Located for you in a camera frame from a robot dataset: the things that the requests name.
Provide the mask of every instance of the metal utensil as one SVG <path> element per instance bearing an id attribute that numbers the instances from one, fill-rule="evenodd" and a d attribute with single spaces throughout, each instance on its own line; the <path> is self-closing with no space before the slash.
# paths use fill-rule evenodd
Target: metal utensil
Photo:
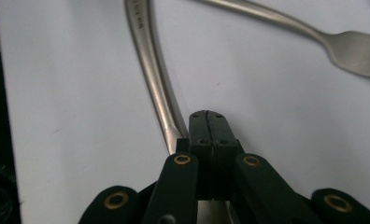
<path id="1" fill-rule="evenodd" d="M 244 0 L 203 0 L 211 5 L 241 12 L 251 17 L 282 25 L 321 43 L 331 61 L 351 73 L 370 77 L 370 35 L 348 31 L 326 34 L 312 26 L 272 8 Z"/>
<path id="2" fill-rule="evenodd" d="M 169 94 L 170 90 L 165 85 L 163 60 L 159 57 L 149 21 L 149 1 L 125 0 L 125 4 L 138 58 L 144 71 L 164 141 L 171 155 L 176 153 L 177 139 L 186 137 L 187 134 L 183 131 L 183 118 L 179 114 L 174 95 Z"/>

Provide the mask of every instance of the silver fork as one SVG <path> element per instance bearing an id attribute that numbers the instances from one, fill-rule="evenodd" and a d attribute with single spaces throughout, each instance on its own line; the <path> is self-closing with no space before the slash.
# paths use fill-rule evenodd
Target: silver fork
<path id="1" fill-rule="evenodd" d="M 337 35 L 326 34 L 289 15 L 245 0 L 203 0 L 203 2 L 271 21 L 311 37 L 325 47 L 331 61 L 338 67 L 353 74 L 370 77 L 370 35 L 368 34 L 353 31 Z"/>

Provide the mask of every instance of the brass insert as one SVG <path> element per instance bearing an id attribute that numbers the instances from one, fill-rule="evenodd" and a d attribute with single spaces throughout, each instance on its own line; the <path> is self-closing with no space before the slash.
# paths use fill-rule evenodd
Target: brass insert
<path id="1" fill-rule="evenodd" d="M 261 161 L 258 158 L 253 157 L 253 156 L 247 156 L 243 158 L 243 162 L 250 166 L 257 166 L 261 164 Z"/>
<path id="2" fill-rule="evenodd" d="M 107 209 L 118 209 L 123 207 L 129 201 L 129 195 L 124 191 L 118 191 L 110 194 L 104 200 L 104 206 Z"/>
<path id="3" fill-rule="evenodd" d="M 334 194 L 325 195 L 324 201 L 334 210 L 342 213 L 349 213 L 353 210 L 353 206 L 351 206 L 348 201 Z"/>
<path id="4" fill-rule="evenodd" d="M 191 162 L 191 157 L 186 155 L 179 155 L 174 158 L 174 162 L 178 165 L 185 165 Z"/>

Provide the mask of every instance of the fork handle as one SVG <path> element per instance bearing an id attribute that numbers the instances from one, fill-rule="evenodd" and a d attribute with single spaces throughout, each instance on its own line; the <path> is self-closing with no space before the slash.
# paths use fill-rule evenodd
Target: fork handle
<path id="1" fill-rule="evenodd" d="M 185 137 L 186 131 L 182 129 L 185 125 L 169 89 L 170 83 L 164 80 L 164 63 L 153 33 L 150 0 L 125 0 L 124 3 L 149 94 L 171 155 L 176 152 L 177 139 Z"/>
<path id="2" fill-rule="evenodd" d="M 276 11 L 272 8 L 259 5 L 257 3 L 245 1 L 245 0 L 202 0 L 210 5 L 231 9 L 236 12 L 243 13 L 247 16 L 258 18 L 264 21 L 270 21 L 272 23 L 290 28 L 291 30 L 316 39 L 317 41 L 324 44 L 324 33 L 313 28 L 312 26 L 297 20 L 285 13 Z"/>

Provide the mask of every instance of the black plastic part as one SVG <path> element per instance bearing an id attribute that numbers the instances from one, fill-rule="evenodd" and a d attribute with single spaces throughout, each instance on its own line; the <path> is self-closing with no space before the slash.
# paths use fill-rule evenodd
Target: black plastic part
<path id="1" fill-rule="evenodd" d="M 206 111 L 198 111 L 189 117 L 189 152 L 199 160 L 199 181 L 197 198 L 199 200 L 212 199 L 212 175 L 214 170 L 213 146 L 206 120 Z"/>
<path id="2" fill-rule="evenodd" d="M 106 200 L 110 198 L 111 204 L 119 205 L 123 200 L 127 201 L 122 206 L 106 206 Z M 138 195 L 133 189 L 126 187 L 115 186 L 106 189 L 99 193 L 97 197 L 92 201 L 89 207 L 86 209 L 80 224 L 112 224 L 112 223 L 123 223 L 133 224 L 135 222 L 135 213 L 138 202 Z"/>
<path id="3" fill-rule="evenodd" d="M 189 153 L 166 159 L 142 223 L 196 223 L 198 164 Z"/>
<path id="4" fill-rule="evenodd" d="M 215 155 L 215 167 L 212 173 L 213 197 L 217 201 L 228 201 L 234 182 L 231 171 L 236 156 L 241 153 L 240 147 L 223 115 L 212 111 L 207 111 L 206 114 Z"/>
<path id="5" fill-rule="evenodd" d="M 243 152 L 226 118 L 212 111 L 190 115 L 190 149 L 200 161 L 198 199 L 230 199 L 231 170 L 235 157 Z"/>
<path id="6" fill-rule="evenodd" d="M 370 224 L 370 211 L 348 194 L 337 189 L 319 189 L 313 193 L 314 211 L 328 224 Z"/>
<path id="7" fill-rule="evenodd" d="M 258 223 L 322 223 L 264 158 L 237 156 L 234 177 Z"/>
<path id="8" fill-rule="evenodd" d="M 177 139 L 176 152 L 189 152 L 189 138 Z"/>
<path id="9" fill-rule="evenodd" d="M 234 185 L 230 200 L 230 213 L 234 223 L 258 223 L 241 190 Z"/>
<path id="10" fill-rule="evenodd" d="M 133 218 L 135 224 L 141 223 L 142 219 L 144 218 L 144 214 L 147 211 L 150 197 L 152 196 L 155 187 L 156 182 L 138 192 L 138 203 L 136 205 L 135 217 Z"/>

